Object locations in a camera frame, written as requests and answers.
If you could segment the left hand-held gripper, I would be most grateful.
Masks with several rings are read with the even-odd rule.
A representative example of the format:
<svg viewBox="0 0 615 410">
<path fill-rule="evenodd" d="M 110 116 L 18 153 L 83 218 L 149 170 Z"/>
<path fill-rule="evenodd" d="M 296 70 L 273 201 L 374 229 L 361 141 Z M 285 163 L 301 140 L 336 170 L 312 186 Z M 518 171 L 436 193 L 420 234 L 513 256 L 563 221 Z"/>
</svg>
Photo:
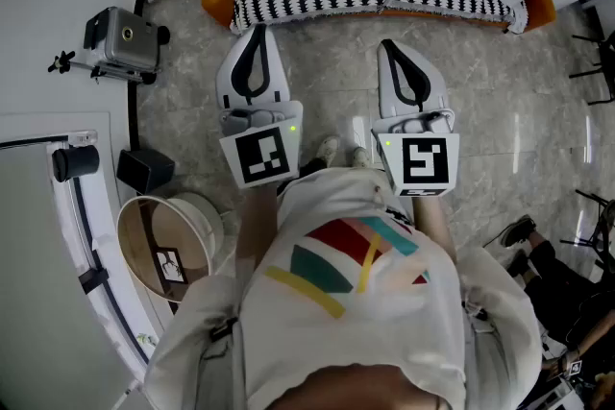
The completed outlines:
<svg viewBox="0 0 615 410">
<path fill-rule="evenodd" d="M 217 72 L 216 96 L 225 109 L 220 145 L 239 188 L 298 175 L 304 108 L 288 101 L 289 86 L 271 29 L 257 25 L 239 38 Z M 254 98 L 276 103 L 229 109 Z"/>
</svg>

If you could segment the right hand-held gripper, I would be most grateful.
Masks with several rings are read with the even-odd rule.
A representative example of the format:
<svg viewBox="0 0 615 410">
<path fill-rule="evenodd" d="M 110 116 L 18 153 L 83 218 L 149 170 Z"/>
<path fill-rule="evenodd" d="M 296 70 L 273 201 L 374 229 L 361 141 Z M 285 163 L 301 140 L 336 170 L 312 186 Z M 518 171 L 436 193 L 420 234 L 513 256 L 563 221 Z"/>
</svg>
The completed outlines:
<svg viewBox="0 0 615 410">
<path fill-rule="evenodd" d="M 445 109 L 442 74 L 418 51 L 390 38 L 379 46 L 378 71 L 381 116 L 388 118 L 377 120 L 372 134 L 394 194 L 449 193 L 456 185 L 460 137 L 453 132 L 454 112 Z"/>
</svg>

